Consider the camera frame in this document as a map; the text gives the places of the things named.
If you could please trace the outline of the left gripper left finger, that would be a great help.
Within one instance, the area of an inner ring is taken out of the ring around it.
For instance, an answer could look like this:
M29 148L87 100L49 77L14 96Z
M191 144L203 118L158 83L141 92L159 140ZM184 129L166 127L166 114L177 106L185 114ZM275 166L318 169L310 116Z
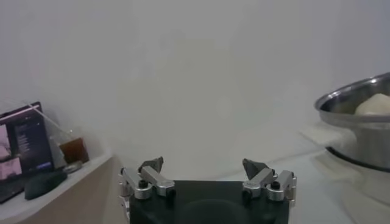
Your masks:
M162 156L144 161L137 170L122 167L119 171L120 196L137 200L148 200L153 191L167 200L175 197L175 182L165 178L160 172L164 159Z

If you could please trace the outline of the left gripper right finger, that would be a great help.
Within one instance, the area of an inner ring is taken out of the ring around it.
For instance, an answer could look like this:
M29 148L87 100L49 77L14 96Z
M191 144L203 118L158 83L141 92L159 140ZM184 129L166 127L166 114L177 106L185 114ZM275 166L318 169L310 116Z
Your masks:
M296 201L297 177L288 170L277 173L265 163L244 158L242 161L248 177L243 182L243 200L251 201L265 194L270 201Z

